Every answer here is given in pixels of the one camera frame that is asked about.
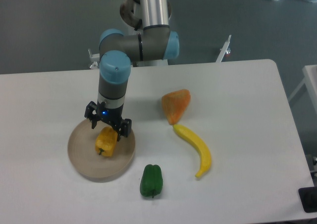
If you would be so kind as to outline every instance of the wooden plate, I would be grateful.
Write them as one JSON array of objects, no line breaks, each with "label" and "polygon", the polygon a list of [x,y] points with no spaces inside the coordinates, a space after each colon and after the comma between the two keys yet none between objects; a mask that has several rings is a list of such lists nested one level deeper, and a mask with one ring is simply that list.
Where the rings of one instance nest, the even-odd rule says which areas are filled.
[{"label": "wooden plate", "polygon": [[104,179],[120,173],[131,162],[135,150],[135,137],[131,131],[128,138],[122,137],[112,157],[99,156],[95,151],[95,140],[107,126],[98,122],[91,129],[88,119],[82,121],[71,133],[68,140],[68,156],[75,169],[87,178]]}]

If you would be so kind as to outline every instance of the gray floor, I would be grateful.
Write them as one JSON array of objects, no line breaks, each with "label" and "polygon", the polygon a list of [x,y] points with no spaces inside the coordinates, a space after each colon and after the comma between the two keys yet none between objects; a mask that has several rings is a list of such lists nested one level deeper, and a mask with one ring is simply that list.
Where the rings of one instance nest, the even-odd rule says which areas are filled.
[{"label": "gray floor", "polygon": [[[105,29],[126,26],[123,0],[0,0],[0,74],[87,69]],[[226,61],[269,58],[289,95],[302,67],[317,64],[317,4],[301,0],[169,0],[180,55],[171,64],[213,62],[232,34]],[[306,153],[317,155],[317,115],[307,94],[293,107]]]}]

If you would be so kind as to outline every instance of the yellow banana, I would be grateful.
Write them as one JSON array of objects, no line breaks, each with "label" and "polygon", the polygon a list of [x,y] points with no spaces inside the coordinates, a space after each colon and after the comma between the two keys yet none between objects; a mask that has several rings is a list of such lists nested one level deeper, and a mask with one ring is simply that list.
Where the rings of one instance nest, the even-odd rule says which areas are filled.
[{"label": "yellow banana", "polygon": [[176,124],[173,125],[175,133],[191,144],[200,155],[200,169],[195,177],[199,178],[203,173],[209,170],[211,166],[211,154],[205,142],[186,126]]}]

